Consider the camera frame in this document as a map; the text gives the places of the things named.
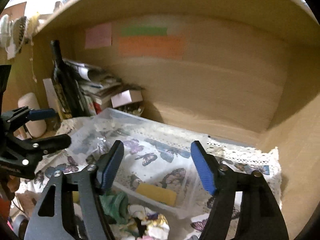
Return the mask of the yellow sponge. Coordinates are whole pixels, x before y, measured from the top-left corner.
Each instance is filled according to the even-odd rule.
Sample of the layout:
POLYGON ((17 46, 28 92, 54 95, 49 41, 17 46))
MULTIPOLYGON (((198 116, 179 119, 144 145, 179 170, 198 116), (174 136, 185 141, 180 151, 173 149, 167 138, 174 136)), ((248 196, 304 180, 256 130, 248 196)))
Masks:
POLYGON ((151 200, 168 206, 175 206, 176 203, 176 192, 155 185, 149 185, 145 183, 139 184, 139 186, 136 188, 136 192, 147 198, 150 198, 151 200))

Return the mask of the green sticky note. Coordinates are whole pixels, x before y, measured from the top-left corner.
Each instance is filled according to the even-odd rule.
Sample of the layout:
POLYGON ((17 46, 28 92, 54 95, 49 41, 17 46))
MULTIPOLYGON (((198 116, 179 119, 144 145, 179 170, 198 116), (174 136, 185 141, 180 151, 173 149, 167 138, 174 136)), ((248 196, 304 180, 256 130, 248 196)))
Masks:
POLYGON ((166 27, 132 26, 121 29, 121 36, 167 36, 166 27))

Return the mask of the clear plastic storage box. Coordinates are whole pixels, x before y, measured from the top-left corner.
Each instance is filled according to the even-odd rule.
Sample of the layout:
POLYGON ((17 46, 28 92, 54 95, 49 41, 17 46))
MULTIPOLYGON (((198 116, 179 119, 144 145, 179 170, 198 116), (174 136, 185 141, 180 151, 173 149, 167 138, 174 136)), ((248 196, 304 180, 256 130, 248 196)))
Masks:
POLYGON ((202 188, 190 153, 193 141, 206 147, 208 139, 207 134, 107 108, 72 135, 68 151, 77 163, 85 164, 98 159, 120 140, 124 157, 114 186, 178 218, 187 218, 209 212, 210 194, 202 188), (136 188, 142 183, 176 192, 175 206, 138 194, 136 188))

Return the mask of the stack of papers and magazines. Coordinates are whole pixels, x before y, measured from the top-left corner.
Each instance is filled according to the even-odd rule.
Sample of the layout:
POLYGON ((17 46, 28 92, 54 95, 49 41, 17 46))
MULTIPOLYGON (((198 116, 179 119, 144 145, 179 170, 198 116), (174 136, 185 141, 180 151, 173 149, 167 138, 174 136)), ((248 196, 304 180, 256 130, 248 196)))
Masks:
POLYGON ((86 114, 97 115, 109 107, 111 96, 122 86, 121 78, 98 66, 66 58, 63 61, 73 72, 86 114))

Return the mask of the dark wine bottle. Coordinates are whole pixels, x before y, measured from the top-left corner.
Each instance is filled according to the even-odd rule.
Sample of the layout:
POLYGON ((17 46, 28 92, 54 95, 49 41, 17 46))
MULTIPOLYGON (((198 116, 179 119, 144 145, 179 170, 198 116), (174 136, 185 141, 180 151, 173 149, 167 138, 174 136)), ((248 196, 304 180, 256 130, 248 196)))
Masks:
POLYGON ((63 61, 59 40, 51 41, 50 47, 54 63, 52 82, 62 111, 67 119, 82 117, 85 111, 79 99, 79 90, 73 77, 73 71, 63 61))

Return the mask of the white card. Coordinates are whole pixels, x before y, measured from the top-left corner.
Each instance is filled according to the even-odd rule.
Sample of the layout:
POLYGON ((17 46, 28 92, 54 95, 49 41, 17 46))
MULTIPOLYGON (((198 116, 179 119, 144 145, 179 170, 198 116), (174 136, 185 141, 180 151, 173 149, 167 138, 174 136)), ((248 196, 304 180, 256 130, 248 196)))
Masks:
POLYGON ((142 93, 140 90, 126 90, 119 94, 112 96, 112 107, 117 108, 132 103, 143 101, 142 93))

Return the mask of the orange sticky note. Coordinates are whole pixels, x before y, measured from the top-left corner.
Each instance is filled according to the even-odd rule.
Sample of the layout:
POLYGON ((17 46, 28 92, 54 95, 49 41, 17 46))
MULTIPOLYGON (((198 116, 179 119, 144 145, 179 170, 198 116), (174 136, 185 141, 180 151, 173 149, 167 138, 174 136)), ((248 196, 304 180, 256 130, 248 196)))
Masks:
POLYGON ((126 36, 119 38, 118 51, 126 57, 155 57, 180 60, 185 38, 180 36, 126 36))

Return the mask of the pink sticky note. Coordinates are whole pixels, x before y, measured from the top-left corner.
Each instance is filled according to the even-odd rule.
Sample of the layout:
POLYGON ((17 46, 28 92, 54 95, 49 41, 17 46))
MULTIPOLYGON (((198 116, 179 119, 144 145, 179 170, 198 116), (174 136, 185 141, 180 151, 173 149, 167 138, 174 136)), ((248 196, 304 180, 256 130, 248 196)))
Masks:
POLYGON ((85 49, 112 46, 112 23, 102 23, 85 30, 85 49))

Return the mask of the floral fabric piece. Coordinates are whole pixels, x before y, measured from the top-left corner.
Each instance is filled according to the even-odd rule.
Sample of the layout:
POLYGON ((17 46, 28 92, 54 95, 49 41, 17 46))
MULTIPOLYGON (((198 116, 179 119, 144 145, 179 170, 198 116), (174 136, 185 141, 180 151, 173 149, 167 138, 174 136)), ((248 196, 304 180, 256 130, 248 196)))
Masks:
POLYGON ((142 205, 127 206, 124 224, 111 224, 115 239, 168 239, 170 226, 166 217, 142 205))

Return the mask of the butterfly print tablecloth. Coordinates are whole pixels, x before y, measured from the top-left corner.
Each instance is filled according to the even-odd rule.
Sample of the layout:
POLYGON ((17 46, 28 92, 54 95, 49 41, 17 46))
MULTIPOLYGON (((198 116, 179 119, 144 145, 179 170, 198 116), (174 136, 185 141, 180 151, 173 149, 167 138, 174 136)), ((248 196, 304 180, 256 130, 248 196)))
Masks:
POLYGON ((22 180, 20 184, 16 199, 27 215, 31 215, 56 170, 81 171, 95 163, 116 140, 124 144, 124 159, 115 178, 116 189, 125 191, 131 203, 165 214, 170 239, 197 239, 212 208, 213 198, 202 188, 190 155, 190 146, 195 140, 219 163, 236 172, 261 172, 276 200, 281 198, 277 149, 263 153, 118 112, 64 120, 57 134, 64 133, 72 137, 70 148, 45 156, 36 169, 35 179, 22 180))

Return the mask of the green fabric piece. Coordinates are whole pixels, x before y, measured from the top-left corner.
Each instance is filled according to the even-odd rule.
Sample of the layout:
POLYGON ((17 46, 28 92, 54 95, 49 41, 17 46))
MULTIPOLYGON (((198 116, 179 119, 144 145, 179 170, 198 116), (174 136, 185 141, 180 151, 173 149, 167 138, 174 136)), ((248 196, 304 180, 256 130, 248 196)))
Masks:
POLYGON ((99 196, 103 212, 106 217, 114 224, 126 224, 129 220, 129 212, 127 210, 129 198, 123 191, 107 192, 99 196))

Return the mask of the wooden shelf unit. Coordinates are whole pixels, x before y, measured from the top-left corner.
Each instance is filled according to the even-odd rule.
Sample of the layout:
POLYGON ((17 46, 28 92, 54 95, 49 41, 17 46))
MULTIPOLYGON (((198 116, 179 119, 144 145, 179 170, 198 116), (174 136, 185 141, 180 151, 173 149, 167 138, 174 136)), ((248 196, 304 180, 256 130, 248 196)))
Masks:
POLYGON ((35 70, 65 57, 144 88, 144 115, 279 151, 290 238, 319 202, 319 24, 301 0, 74 0, 36 32, 35 70), (112 46, 85 49, 85 30, 112 23, 112 46), (166 27, 185 38, 180 60, 126 57, 121 29, 166 27))

